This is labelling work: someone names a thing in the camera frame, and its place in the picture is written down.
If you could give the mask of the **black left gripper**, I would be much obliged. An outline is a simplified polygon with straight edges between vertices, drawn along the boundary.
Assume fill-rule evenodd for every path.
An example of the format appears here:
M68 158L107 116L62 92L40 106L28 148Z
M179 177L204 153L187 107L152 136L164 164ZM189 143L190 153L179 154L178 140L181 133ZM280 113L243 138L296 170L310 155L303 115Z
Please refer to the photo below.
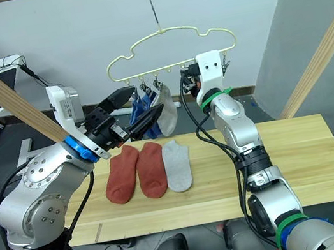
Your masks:
M120 147L127 140L141 140L143 135L150 129L163 111L163 104L149 108L139 116L138 120L124 130L109 112L120 109L128 102L135 92L134 87L122 87L115 90L111 95L101 101L97 108L85 115L83 126L86 136L98 147L105 151Z

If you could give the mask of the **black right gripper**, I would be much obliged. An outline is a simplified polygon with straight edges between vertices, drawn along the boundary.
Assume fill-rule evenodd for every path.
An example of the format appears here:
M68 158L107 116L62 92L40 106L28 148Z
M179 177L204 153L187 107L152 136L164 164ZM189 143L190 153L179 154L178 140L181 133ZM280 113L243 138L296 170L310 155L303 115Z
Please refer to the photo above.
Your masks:
M201 89L200 69L198 63L190 64L185 70L180 70L183 91L196 97Z

